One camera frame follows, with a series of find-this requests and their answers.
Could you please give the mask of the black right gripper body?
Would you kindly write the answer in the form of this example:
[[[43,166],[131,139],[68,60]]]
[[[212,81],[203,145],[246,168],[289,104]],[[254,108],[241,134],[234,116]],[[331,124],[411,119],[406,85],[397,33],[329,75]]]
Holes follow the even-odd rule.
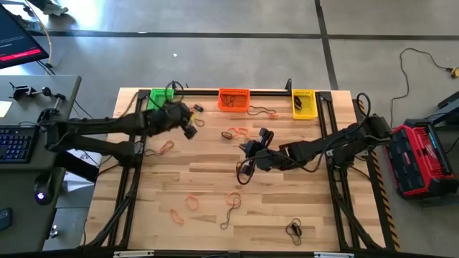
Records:
[[[263,171],[271,169],[286,170],[290,165],[288,154],[285,150],[271,150],[263,148],[253,152],[255,165]]]

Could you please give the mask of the green plastic basket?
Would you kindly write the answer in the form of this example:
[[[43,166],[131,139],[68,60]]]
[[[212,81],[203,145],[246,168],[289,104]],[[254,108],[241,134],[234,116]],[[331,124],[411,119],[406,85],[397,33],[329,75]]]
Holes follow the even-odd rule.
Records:
[[[151,89],[150,95],[147,98],[147,110],[158,110],[159,107],[163,107],[166,100],[174,99],[174,90],[165,88],[153,88]]]

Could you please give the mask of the orange plastic basket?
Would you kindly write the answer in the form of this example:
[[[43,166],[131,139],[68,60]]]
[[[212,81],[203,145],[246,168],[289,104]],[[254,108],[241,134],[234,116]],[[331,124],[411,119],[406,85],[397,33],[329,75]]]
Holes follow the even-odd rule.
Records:
[[[222,107],[220,95],[234,95],[234,107]],[[218,92],[218,108],[223,112],[245,113],[250,106],[250,91],[248,89],[220,88]]]

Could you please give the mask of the yellow plastic basket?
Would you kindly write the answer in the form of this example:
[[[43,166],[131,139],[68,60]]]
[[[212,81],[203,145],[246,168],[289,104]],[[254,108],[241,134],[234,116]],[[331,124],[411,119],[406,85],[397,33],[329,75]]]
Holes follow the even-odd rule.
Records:
[[[294,97],[299,96],[303,103],[302,110],[296,110]],[[318,116],[315,90],[292,90],[293,118],[295,120],[312,120]]]

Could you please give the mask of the white paper sheet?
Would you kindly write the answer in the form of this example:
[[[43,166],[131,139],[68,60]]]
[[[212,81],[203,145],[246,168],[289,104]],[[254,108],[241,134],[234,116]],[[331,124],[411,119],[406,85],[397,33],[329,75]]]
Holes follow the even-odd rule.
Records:
[[[93,155],[84,150],[72,149],[69,150],[69,153],[90,165],[98,166],[98,162],[93,158]],[[69,171],[65,173],[63,183],[63,189],[66,192],[76,191],[80,188],[86,188],[94,185],[93,182]]]

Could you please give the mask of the black desk clamp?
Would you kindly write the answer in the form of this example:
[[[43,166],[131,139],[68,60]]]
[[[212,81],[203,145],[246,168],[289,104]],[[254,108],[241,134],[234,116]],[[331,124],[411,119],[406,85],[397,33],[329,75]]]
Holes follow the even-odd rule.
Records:
[[[56,123],[55,118],[60,116],[60,111],[56,108],[45,108],[37,118],[37,124],[42,127],[49,127]]]
[[[55,104],[53,106],[54,109],[57,109],[60,104],[66,101],[66,97],[60,93],[53,94],[51,89],[48,87],[43,87],[40,91],[35,90],[33,87],[29,85],[20,85],[14,86],[11,82],[9,83],[13,90],[13,95],[11,96],[12,99],[19,101],[22,97],[34,98],[38,95],[44,95],[45,97],[54,98]]]

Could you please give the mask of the yellow black hazard tape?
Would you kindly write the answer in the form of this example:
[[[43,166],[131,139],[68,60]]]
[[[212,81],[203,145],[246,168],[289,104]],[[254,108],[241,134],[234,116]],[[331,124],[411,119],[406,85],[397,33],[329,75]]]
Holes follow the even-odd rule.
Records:
[[[378,157],[374,149],[368,151],[366,155],[366,164],[377,206],[385,248],[390,251],[400,252],[399,239],[396,233],[387,193],[385,191]]]

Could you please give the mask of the red black tool case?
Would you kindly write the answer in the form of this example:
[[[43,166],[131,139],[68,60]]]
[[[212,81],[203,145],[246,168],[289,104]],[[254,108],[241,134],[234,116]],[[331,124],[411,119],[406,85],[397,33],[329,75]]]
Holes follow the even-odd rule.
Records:
[[[459,179],[426,119],[407,119],[385,146],[397,193],[404,199],[447,196],[459,191]]]

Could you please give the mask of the black backlit keyboard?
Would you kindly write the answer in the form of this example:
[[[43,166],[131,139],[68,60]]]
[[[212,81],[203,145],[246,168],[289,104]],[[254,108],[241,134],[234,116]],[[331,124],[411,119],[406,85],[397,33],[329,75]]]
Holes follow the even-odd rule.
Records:
[[[0,163],[28,163],[38,133],[36,125],[0,125]]]

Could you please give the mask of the grey desk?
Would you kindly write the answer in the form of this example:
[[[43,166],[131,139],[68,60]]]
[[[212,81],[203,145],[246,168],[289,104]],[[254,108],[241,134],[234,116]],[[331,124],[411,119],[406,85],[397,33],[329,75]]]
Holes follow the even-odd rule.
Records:
[[[8,113],[0,118],[0,125],[18,125],[22,121],[32,125],[43,109],[55,104],[54,98],[44,95],[16,101],[11,98],[10,82],[14,86],[29,85],[35,90],[48,87],[54,94],[64,95],[67,99],[58,110],[65,120],[70,116],[81,80],[79,75],[0,75],[0,101],[12,102]],[[13,209],[12,225],[0,231],[0,254],[42,250],[54,220],[57,196],[50,204],[39,205],[34,197],[34,182],[39,174],[49,171],[53,175],[54,190],[60,188],[65,169],[53,166],[56,157],[46,150],[44,136],[40,135],[29,163],[0,164],[0,209]]]

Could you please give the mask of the person's shoe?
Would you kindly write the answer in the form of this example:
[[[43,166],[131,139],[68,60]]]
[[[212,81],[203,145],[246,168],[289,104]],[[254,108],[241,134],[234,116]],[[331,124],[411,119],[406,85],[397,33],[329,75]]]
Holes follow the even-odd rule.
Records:
[[[42,11],[44,15],[61,16],[66,14],[69,9],[54,3],[52,0],[34,0],[34,5]]]

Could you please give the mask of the black computer monitor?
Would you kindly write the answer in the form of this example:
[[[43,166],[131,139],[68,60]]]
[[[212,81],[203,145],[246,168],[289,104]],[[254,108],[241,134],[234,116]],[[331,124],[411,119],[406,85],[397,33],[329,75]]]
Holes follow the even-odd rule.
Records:
[[[0,4],[0,70],[47,58],[44,48]]]

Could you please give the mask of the blue black equipment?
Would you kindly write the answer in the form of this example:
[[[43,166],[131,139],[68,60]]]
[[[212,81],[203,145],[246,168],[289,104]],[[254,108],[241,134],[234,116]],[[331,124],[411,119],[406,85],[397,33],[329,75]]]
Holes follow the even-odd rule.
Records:
[[[459,126],[459,90],[437,104],[440,117],[436,123]]]

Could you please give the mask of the black aluminium table frame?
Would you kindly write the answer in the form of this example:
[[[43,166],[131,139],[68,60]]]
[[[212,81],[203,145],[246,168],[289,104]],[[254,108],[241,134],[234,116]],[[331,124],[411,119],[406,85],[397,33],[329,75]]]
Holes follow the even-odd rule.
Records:
[[[199,90],[184,98],[188,105],[204,108],[199,118],[205,122],[193,139],[179,129],[149,138],[147,148],[155,151],[168,140],[174,147],[162,156],[143,159],[138,193],[133,210],[129,249],[336,251],[339,237],[323,161],[313,161],[309,173],[256,171],[251,182],[240,185],[236,164],[244,158],[239,145],[258,137],[261,128],[272,130],[271,148],[298,140],[315,140],[323,133],[340,130],[356,120],[351,94],[332,92],[336,124],[329,120],[295,120],[291,98],[278,90],[253,90],[250,104],[274,109],[278,119],[266,114],[226,113],[217,105],[210,90]],[[249,138],[222,137],[228,127],[243,127]],[[229,192],[241,195],[242,203],[232,211],[229,227],[220,229],[231,207]],[[199,199],[199,208],[190,210],[184,198]],[[184,224],[173,221],[170,210],[179,212]],[[303,235],[293,244],[285,227],[293,218],[301,220]]]

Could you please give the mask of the white metal bracket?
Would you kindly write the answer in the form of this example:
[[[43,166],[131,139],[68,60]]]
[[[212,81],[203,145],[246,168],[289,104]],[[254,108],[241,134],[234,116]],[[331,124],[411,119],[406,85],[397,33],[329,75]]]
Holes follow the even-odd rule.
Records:
[[[113,253],[113,258],[146,258],[153,257],[154,250],[125,250]]]
[[[343,252],[314,252],[314,258],[355,258],[352,253]]]

